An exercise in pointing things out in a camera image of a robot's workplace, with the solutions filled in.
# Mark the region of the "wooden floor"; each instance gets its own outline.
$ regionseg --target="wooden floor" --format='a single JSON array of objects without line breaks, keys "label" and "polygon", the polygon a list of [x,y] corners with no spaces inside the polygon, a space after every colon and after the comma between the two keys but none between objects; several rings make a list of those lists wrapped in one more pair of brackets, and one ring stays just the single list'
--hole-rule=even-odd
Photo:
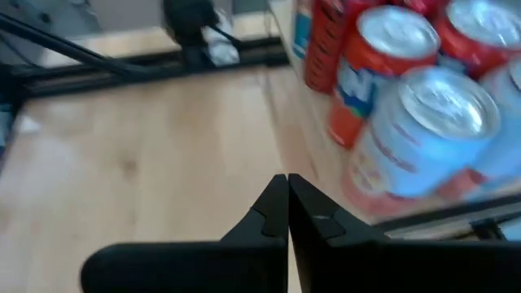
[{"label": "wooden floor", "polygon": [[78,292],[100,247],[219,239],[274,174],[312,176],[285,78],[257,68],[28,104],[42,129],[18,135],[0,176],[0,292]]}]

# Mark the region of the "black plastic part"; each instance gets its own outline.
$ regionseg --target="black plastic part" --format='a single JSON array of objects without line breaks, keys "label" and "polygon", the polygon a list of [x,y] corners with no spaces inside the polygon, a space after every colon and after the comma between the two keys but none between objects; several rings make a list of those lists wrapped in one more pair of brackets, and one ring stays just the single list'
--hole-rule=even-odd
[{"label": "black plastic part", "polygon": [[[503,225],[503,224],[511,222],[511,221],[517,221],[520,218],[521,218],[521,212],[514,212],[511,214],[499,216],[499,217],[496,217],[493,219],[486,219],[484,221],[493,221],[494,223],[496,223],[497,226],[499,226],[499,225]],[[448,239],[461,240],[461,239],[466,239],[466,238],[469,238],[472,236],[476,236],[475,231],[473,229],[471,229],[471,231],[468,231],[465,233],[459,233],[459,234],[452,235]]]},{"label": "black plastic part", "polygon": [[5,160],[3,158],[10,149],[11,144],[9,142],[14,135],[13,125],[15,118],[20,112],[20,109],[24,105],[27,97],[27,90],[24,84],[20,82],[18,78],[13,77],[11,74],[12,66],[0,62],[0,135],[2,145],[0,145],[0,174],[3,170]]},{"label": "black plastic part", "polygon": [[246,216],[222,238],[232,243],[243,240],[280,238],[287,242],[289,189],[285,175],[276,175],[262,191]]},{"label": "black plastic part", "polygon": [[183,65],[192,70],[215,67],[208,57],[208,50],[201,49],[200,46],[184,46],[181,53]]},{"label": "black plastic part", "polygon": [[205,46],[201,29],[219,23],[210,0],[163,0],[163,21],[181,46]]},{"label": "black plastic part", "polygon": [[[521,290],[521,243],[389,239],[302,177],[292,174],[289,182],[290,231],[303,292]],[[332,238],[331,224],[324,227],[317,216],[345,232]]]},{"label": "black plastic part", "polygon": [[[146,55],[136,55],[117,59],[123,63],[132,63],[141,66],[160,65],[160,63],[180,60],[180,51],[161,52]],[[26,67],[14,67],[13,74],[22,81],[31,84],[33,82],[43,82],[59,78],[80,77],[90,74],[105,72],[88,63],[80,63],[53,68],[33,68],[27,70]]]},{"label": "black plastic part", "polygon": [[492,219],[473,223],[472,229],[479,240],[507,241],[497,223]]},{"label": "black plastic part", "polygon": [[288,184],[275,176],[220,241],[128,243],[94,253],[81,270],[85,293],[287,292]]}]

